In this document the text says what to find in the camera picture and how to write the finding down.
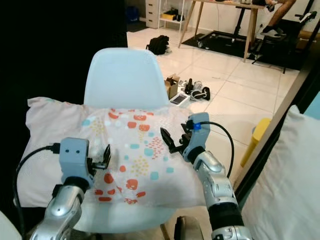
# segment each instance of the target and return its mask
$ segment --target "pillow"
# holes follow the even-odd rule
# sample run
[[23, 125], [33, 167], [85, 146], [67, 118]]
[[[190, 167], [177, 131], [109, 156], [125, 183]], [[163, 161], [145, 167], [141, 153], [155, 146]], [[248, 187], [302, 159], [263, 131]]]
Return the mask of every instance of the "pillow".
[[[153, 111], [97, 109], [86, 105], [36, 97], [28, 100], [26, 125], [30, 139], [24, 155], [66, 137], [89, 140], [89, 157], [102, 160], [108, 144], [107, 170], [98, 170], [94, 188], [85, 201], [190, 207], [204, 205], [202, 185], [190, 163], [179, 153], [170, 154], [160, 127], [178, 142], [186, 109], [167, 106]], [[56, 184], [61, 184], [59, 155], [41, 151], [22, 167], [17, 181], [23, 207], [47, 207]]]
[[242, 210], [255, 240], [319, 239], [320, 121], [292, 106]]

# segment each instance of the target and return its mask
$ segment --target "white wall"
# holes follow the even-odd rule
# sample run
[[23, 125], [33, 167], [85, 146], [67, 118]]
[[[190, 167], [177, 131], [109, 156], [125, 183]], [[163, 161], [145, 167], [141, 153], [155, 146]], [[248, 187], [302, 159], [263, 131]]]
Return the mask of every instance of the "white wall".
[[[186, 0], [187, 9], [190, 9], [191, 1]], [[296, 0], [290, 11], [284, 16], [283, 19], [298, 21], [299, 19], [295, 17], [295, 14], [303, 14], [309, 0]], [[170, 6], [179, 8], [182, 7], [181, 0], [168, 0]], [[195, 4], [192, 17], [189, 23], [190, 27], [195, 27], [197, 24], [197, 17], [199, 13], [200, 2]], [[233, 33], [240, 15], [240, 9], [234, 6], [214, 4], [214, 3], [204, 3], [201, 20], [199, 23], [199, 28], [203, 30], [218, 30], [221, 32]], [[317, 11], [317, 17], [313, 21], [309, 22], [304, 26], [304, 30], [312, 32], [318, 23], [320, 18], [320, 0], [314, 0], [311, 11]], [[262, 31], [260, 25], [266, 26], [273, 16], [274, 12], [269, 12], [266, 8], [260, 9], [258, 11], [256, 31]], [[248, 31], [248, 24], [250, 18], [250, 11], [246, 10], [243, 16], [241, 29], [239, 34], [246, 36]]]

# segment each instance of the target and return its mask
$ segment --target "wooden table leg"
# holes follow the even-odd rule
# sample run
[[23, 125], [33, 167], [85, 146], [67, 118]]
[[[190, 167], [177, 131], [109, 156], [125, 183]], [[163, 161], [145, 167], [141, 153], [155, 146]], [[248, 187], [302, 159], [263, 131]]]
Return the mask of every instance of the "wooden table leg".
[[252, 32], [251, 32], [251, 45], [254, 44], [256, 40], [258, 9], [252, 9], [252, 11], [253, 11], [253, 22], [252, 22]]
[[190, 22], [190, 19], [191, 19], [192, 12], [194, 11], [194, 8], [195, 8], [195, 4], [196, 4], [196, 1], [192, 1], [191, 8], [190, 8], [189, 13], [188, 13], [188, 17], [186, 18], [186, 21], [185, 21], [185, 24], [184, 24], [184, 27], [183, 27], [183, 32], [182, 32], [182, 35], [181, 35], [181, 39], [180, 39], [178, 48], [180, 48], [182, 40], [184, 39], [185, 33], [186, 33], [187, 29], [188, 29], [188, 25], [189, 25], [189, 22]]
[[200, 3], [200, 8], [199, 8], [199, 14], [198, 14], [198, 20], [196, 21], [196, 27], [195, 27], [195, 32], [194, 32], [194, 38], [196, 38], [198, 27], [199, 27], [199, 22], [202, 14], [202, 8], [204, 7], [204, 2], [202, 1]]
[[251, 9], [251, 11], [250, 11], [250, 21], [249, 21], [249, 25], [248, 25], [248, 32], [246, 34], [243, 62], [246, 62], [247, 55], [248, 55], [249, 43], [250, 43], [250, 40], [251, 40], [251, 33], [252, 33], [254, 17], [255, 17], [255, 13], [254, 13], [253, 9]]

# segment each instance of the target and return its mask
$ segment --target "small table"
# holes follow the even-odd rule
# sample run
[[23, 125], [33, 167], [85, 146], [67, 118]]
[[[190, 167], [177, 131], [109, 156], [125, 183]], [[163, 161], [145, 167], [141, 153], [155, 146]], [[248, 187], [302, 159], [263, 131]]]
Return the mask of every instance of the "small table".
[[248, 32], [247, 32], [247, 35], [246, 35], [247, 37], [246, 37], [246, 41], [245, 41], [244, 56], [243, 56], [243, 61], [245, 62], [246, 58], [248, 56], [249, 44], [250, 44], [250, 42], [253, 43], [256, 39], [255, 29], [256, 29], [256, 24], [257, 24], [258, 9], [263, 9], [264, 6], [254, 5], [254, 4], [243, 4], [243, 3], [239, 3], [239, 2], [235, 2], [235, 1], [231, 1], [231, 0], [226, 0], [226, 1], [193, 0], [192, 4], [191, 4], [190, 11], [189, 11], [188, 16], [186, 18], [186, 23], [183, 27], [183, 32], [182, 32], [182, 36], [181, 36], [178, 48], [180, 48], [180, 45], [181, 45], [183, 38], [185, 36], [185, 33], [187, 31], [189, 21], [190, 21], [192, 12], [194, 11], [196, 2], [201, 2], [201, 3], [200, 3], [200, 9], [199, 9], [199, 13], [198, 13], [197, 22], [196, 22], [195, 33], [197, 33], [197, 31], [198, 31], [199, 22], [200, 22], [200, 18], [201, 18], [202, 9], [204, 7], [204, 3], [229, 5], [229, 6], [241, 7], [241, 8], [246, 8], [246, 9], [251, 10], [250, 11], [250, 21], [249, 21], [249, 25], [248, 25]]

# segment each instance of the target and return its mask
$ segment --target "white plastic chair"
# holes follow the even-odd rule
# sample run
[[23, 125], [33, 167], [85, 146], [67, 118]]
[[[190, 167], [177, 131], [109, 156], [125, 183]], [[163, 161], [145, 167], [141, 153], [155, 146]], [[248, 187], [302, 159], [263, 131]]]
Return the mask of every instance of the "white plastic chair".
[[[84, 104], [97, 108], [154, 109], [169, 104], [156, 57], [147, 50], [106, 48], [91, 62]], [[164, 224], [176, 209], [127, 203], [84, 203], [75, 229], [90, 233], [128, 233]]]

